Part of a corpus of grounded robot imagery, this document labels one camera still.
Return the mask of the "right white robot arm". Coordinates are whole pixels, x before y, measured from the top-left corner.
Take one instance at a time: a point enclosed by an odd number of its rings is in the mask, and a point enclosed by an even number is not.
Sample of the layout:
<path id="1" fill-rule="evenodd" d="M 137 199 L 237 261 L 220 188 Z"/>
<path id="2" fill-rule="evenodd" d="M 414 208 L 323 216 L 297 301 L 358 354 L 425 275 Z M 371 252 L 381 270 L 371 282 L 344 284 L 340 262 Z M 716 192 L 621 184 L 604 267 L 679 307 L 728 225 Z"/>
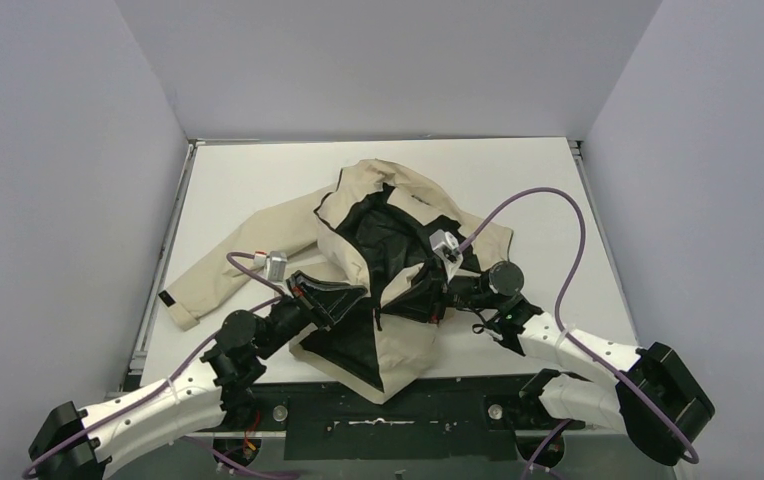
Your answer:
<path id="1" fill-rule="evenodd" d="M 669 346 L 648 348 L 607 340 L 562 323 L 523 294 L 524 275 L 501 261 L 477 276 L 446 274 L 432 262 L 406 289 L 386 293 L 386 314 L 434 322 L 447 309 L 492 311 L 478 329 L 501 347 L 543 360 L 519 393 L 529 424 L 568 420 L 626 435 L 648 458 L 667 466 L 697 463 L 693 443 L 715 407 L 679 355 Z"/>

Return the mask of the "beige jacket with black lining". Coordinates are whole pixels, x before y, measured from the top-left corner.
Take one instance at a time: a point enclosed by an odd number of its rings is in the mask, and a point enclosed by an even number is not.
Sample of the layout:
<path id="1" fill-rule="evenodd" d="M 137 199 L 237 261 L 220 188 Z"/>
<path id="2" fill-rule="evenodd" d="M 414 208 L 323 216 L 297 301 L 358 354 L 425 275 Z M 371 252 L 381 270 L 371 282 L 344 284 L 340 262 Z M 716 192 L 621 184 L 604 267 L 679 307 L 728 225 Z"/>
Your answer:
<path id="1" fill-rule="evenodd" d="M 159 297 L 188 330 L 248 282 L 254 251 L 294 256 L 316 247 L 323 261 L 305 274 L 362 285 L 369 295 L 332 329 L 305 330 L 290 352 L 382 404 L 435 362 L 437 325 L 384 314 L 381 295 L 401 270 L 436 259 L 429 243 L 436 230 L 465 244 L 464 276 L 509 257 L 510 228 L 461 210 L 437 183 L 403 165 L 362 160 L 343 168 L 331 186 L 253 213 Z"/>

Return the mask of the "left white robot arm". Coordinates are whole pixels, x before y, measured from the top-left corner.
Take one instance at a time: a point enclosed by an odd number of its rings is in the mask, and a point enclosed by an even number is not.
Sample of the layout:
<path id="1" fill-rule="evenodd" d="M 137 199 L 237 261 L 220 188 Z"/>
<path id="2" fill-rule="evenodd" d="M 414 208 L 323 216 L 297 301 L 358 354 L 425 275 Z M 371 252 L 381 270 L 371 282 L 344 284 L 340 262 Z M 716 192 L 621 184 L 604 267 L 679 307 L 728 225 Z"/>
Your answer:
<path id="1" fill-rule="evenodd" d="M 245 430 L 259 416 L 252 385 L 270 358 L 308 327 L 328 331 L 369 293 L 362 285 L 303 272 L 288 291 L 230 313 L 168 377 L 114 400 L 53 409 L 29 447 L 25 479 L 104 479 L 132 460 L 188 434 Z"/>

